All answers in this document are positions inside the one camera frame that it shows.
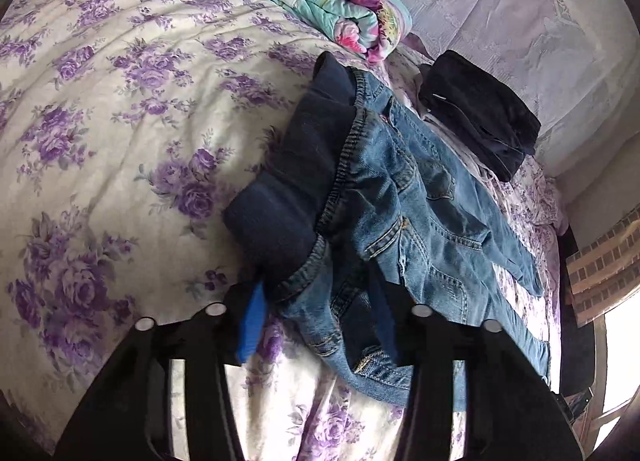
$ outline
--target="window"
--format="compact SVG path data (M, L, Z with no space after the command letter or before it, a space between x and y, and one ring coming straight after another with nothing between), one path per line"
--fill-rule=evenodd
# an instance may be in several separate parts
M598 431L596 448L613 430L640 385L640 293L605 315L607 327L607 383L603 414L591 421Z

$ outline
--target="white knob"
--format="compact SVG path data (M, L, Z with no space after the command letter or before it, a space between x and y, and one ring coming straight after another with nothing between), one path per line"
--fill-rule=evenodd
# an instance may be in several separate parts
M140 320L136 322L136 329L138 331L148 331L153 326L156 325L156 321L148 316L142 317Z
M425 304L416 304L411 308L411 313L420 318L427 318L433 315L433 309Z
M500 324L498 320L486 320L482 325L490 333L499 333L502 331L502 324Z
M209 304L204 312L209 316L220 316L226 313L226 306L221 302Z

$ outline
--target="white bedsheet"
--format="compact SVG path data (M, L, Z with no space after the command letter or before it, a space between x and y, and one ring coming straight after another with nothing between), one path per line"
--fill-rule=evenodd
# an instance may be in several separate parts
M277 143L316 57L365 63L267 0L14 0L0 30L0 390L51 449L138 316L186 319L248 265L220 210ZM415 95L402 52L370 70ZM556 387L555 191L532 159L513 186L486 184L538 263L545 298L498 277L551 342ZM401 409L345 387L278 320L228 373L252 461L395 450ZM463 425L457 414L454 457Z

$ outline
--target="floral bedspread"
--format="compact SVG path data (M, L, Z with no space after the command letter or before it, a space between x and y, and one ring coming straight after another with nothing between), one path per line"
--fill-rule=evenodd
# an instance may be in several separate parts
M242 275L220 211L279 141L324 50L411 101L414 54L367 64L267 0L14 0L0 22L0 390L47 450L136 318L188 318ZM517 178L487 184L547 296L500 279L557 362L558 203L533 160ZM172 414L187 459L182 367ZM276 319L228 378L247 459L396 448L402 410L351 391ZM453 457L463 431L458 414Z

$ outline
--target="navy folded clothing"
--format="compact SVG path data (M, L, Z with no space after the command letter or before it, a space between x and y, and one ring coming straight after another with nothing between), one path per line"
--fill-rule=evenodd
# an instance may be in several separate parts
M242 190L223 213L225 224L260 266L268 285L292 275L313 248L314 226L334 184L336 163L355 117L354 91L346 70L323 53L281 148L269 156L260 180Z
M500 181L511 181L525 155L535 154L538 118L508 86L447 50L421 65L418 98Z

